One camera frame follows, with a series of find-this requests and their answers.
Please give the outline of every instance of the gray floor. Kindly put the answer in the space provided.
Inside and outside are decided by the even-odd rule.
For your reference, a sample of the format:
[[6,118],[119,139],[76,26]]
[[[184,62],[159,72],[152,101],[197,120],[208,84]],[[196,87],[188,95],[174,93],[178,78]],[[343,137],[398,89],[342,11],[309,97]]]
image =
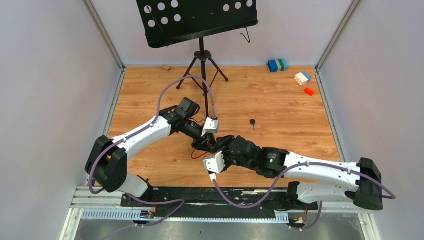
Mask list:
[[[312,223],[316,214],[308,214]],[[83,240],[99,240],[129,225],[131,221],[85,220],[81,223]],[[276,223],[163,222],[156,226],[130,228],[110,240],[365,240],[357,214],[326,213],[317,225],[297,232]]]

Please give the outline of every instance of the circular hole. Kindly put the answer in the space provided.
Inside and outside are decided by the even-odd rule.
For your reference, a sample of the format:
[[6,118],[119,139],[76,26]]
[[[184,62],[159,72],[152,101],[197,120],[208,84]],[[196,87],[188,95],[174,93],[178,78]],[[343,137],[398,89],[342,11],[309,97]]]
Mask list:
[[162,17],[162,20],[160,20],[162,22],[163,25],[167,25],[168,24],[168,18],[167,17]]
[[159,9],[160,11],[165,10],[165,4],[163,2],[159,2],[159,4],[157,5],[157,9]]
[[144,12],[145,12],[146,14],[149,14],[149,13],[151,13],[151,12],[152,12],[152,8],[151,8],[149,5],[147,5],[147,6],[145,6],[145,7],[144,7]]
[[175,20],[175,22],[179,22],[181,21],[181,16],[179,14],[176,14],[175,16],[173,16],[173,19]]
[[178,7],[178,1],[177,0],[173,0],[171,2],[171,6],[175,9],[176,7]]
[[148,21],[148,26],[153,28],[154,26],[156,26],[156,22],[153,20]]

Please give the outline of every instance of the white and blue block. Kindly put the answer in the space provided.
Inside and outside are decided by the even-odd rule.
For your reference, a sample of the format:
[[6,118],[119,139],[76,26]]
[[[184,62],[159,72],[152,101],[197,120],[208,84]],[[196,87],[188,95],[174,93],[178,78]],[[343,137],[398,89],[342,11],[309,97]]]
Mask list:
[[267,66],[271,73],[287,71],[289,69],[289,65],[287,64],[287,61],[284,58],[268,61]]
[[296,80],[299,85],[303,86],[311,81],[311,77],[303,71],[296,74],[294,80]]

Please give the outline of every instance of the tripod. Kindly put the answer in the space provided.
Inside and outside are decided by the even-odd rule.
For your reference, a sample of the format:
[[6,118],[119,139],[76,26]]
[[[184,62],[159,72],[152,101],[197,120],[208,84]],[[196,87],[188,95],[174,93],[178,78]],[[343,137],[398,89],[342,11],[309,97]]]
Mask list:
[[[205,43],[203,40],[203,37],[199,38],[199,47],[200,51],[196,51],[194,53],[194,59],[191,62],[190,66],[188,67],[187,71],[184,74],[184,77],[190,75],[190,70],[192,69],[193,65],[197,61],[197,59],[200,60],[200,66],[201,66],[201,77],[206,81],[206,60],[209,60],[216,68],[215,76],[213,77],[212,82],[210,83],[210,87],[212,87],[212,84],[214,84],[215,78],[217,77],[218,73],[220,73],[226,82],[228,82],[228,77],[225,76],[223,71],[221,71],[220,67],[215,63],[215,61],[212,59],[212,54],[210,51],[205,50]],[[208,105],[208,89],[206,88],[206,85],[204,82],[202,82],[202,86],[194,79],[191,78],[197,86],[203,91],[204,95],[204,104],[206,109],[206,117],[209,117],[209,105]],[[184,80],[180,81],[178,86],[176,86],[176,89],[180,89],[181,84],[183,84]]]

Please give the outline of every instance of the blue and green block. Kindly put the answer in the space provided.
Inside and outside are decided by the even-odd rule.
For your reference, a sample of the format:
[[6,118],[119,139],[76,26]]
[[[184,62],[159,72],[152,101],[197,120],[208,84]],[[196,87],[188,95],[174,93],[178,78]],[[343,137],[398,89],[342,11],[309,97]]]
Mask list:
[[289,65],[287,64],[287,61],[284,58],[268,61],[267,65],[271,73],[286,71],[287,69],[289,69]]

